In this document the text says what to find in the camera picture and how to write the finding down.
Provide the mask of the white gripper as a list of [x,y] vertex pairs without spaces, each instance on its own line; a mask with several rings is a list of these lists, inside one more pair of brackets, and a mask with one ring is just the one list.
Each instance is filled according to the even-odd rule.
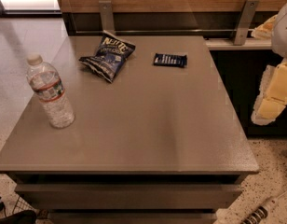
[[[255,39],[270,39],[272,50],[287,59],[287,3],[274,15],[252,30]],[[252,122],[268,125],[276,120],[287,106],[287,61],[264,71],[260,93],[253,105]]]

